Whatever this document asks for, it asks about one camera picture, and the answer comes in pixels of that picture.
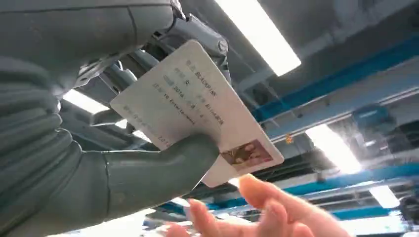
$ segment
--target ceiling light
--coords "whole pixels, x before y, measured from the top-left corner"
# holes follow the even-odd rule
[[[134,134],[134,136],[139,137],[139,138],[143,139],[144,141],[151,143],[150,138],[148,138],[142,131],[135,131],[135,132],[133,132],[133,134]]]
[[[90,112],[91,114],[95,114],[109,109],[108,107],[89,98],[88,96],[81,94],[76,90],[70,90],[64,95],[63,98],[64,100]]]
[[[175,197],[175,198],[173,198],[172,200],[171,200],[172,202],[174,202],[174,203],[176,203],[176,204],[178,204],[178,205],[181,205],[181,206],[184,206],[184,207],[190,207],[191,205],[188,203],[188,201],[187,200],[185,200],[185,199],[183,199],[183,198],[181,198],[181,197]]]
[[[383,208],[394,208],[400,205],[399,200],[387,185],[370,188],[370,193]]]
[[[117,122],[117,123],[115,124],[115,126],[120,127],[120,128],[122,128],[122,129],[126,129],[126,123],[127,123],[127,122],[128,122],[128,121],[127,121],[126,119],[123,119],[123,120],[121,120],[121,121]]]
[[[270,68],[281,76],[301,61],[257,0],[215,0]]]
[[[181,222],[176,222],[176,224],[180,226],[192,226],[191,221],[181,221]]]
[[[152,208],[148,208],[148,209],[144,209],[144,210],[139,211],[138,214],[148,215],[148,214],[151,214],[151,213],[154,213],[154,212],[156,212],[156,210],[154,210]]]
[[[372,140],[372,141],[366,142],[365,146],[370,147],[370,146],[374,145],[375,143],[377,143],[377,142],[375,140]]]
[[[359,172],[362,167],[342,138],[322,124],[305,132],[314,145],[344,173]]]
[[[229,184],[236,186],[237,188],[239,187],[239,178],[232,178],[228,181]]]

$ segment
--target human finger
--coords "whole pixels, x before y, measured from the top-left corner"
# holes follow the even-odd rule
[[[293,230],[291,237],[314,237],[310,228],[302,223],[295,223],[293,225]]]
[[[256,223],[231,223],[229,221],[217,221],[217,227],[221,236],[228,237],[250,237],[254,236]]]
[[[200,232],[203,237],[220,236],[216,219],[208,213],[205,204],[194,199],[190,199],[189,204],[191,205],[189,207],[189,212],[195,229]]]
[[[275,199],[284,206],[290,222],[298,221],[312,212],[313,208],[316,208],[252,175],[244,175],[240,178],[239,190],[246,201],[257,209],[263,209],[268,200]]]
[[[186,229],[182,226],[173,224],[168,229],[168,233],[166,234],[166,237],[189,237],[188,233],[186,232]]]
[[[287,237],[288,217],[285,208],[275,200],[266,203],[256,229],[257,237]]]
[[[252,175],[240,178],[239,190],[246,201],[257,209],[262,209],[269,199],[275,199],[284,206],[289,223],[298,221],[305,224],[316,237],[350,236],[339,222],[327,212],[285,193],[271,183],[262,182]]]

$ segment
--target gray robot arm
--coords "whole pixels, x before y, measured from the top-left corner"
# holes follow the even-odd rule
[[[215,162],[203,135],[161,153],[99,153],[60,128],[62,94],[172,26],[171,2],[150,2],[0,3],[0,236],[58,234],[161,204]]]

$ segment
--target id card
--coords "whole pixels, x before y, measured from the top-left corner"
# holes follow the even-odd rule
[[[194,40],[119,94],[111,107],[161,150],[196,133],[211,136],[221,154],[202,180],[209,187],[284,161]]]

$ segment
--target blue steel beam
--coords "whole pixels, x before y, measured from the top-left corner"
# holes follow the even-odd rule
[[[185,212],[183,211],[182,207],[177,206],[176,204],[167,203],[162,205],[161,207],[165,208],[167,211],[174,212],[180,215],[185,215]],[[341,210],[332,212],[331,214],[339,220],[354,220],[370,217],[388,216],[392,210],[394,209],[374,206],[366,208],[356,208],[351,210]]]
[[[346,174],[338,177],[327,179],[321,183],[312,182],[302,184],[294,187],[285,188],[284,191],[301,196],[310,193],[321,192],[325,190],[344,188],[347,186],[359,184],[366,181],[381,181],[387,179],[394,179],[398,177],[412,177],[419,175],[419,163],[408,163],[398,166],[387,166],[384,168],[377,168],[371,170],[364,170],[356,174]],[[220,203],[211,203],[208,205],[210,210],[229,209],[238,206],[247,206],[248,203],[244,198],[232,199]],[[162,208],[184,215],[183,208],[174,203],[166,203],[161,206]]]
[[[370,217],[379,217],[379,216],[388,216],[392,209],[382,208],[380,206],[367,207],[367,208],[357,208],[351,210],[343,210],[333,212],[334,215],[339,220],[354,220],[354,219],[364,219]]]
[[[349,116],[360,107],[378,102],[385,105],[417,94],[418,77],[419,57],[415,57],[392,70],[335,91],[323,100],[299,107],[298,112],[302,115],[300,118],[284,116],[284,121],[283,117],[275,119],[280,127],[268,130],[268,137],[275,143],[287,133],[298,134],[316,125],[334,122]]]
[[[354,64],[337,74],[327,76],[295,93],[263,105],[252,111],[252,114],[258,122],[271,119],[337,89],[364,80],[377,72],[386,71],[417,55],[419,55],[419,37],[414,37],[396,47]]]

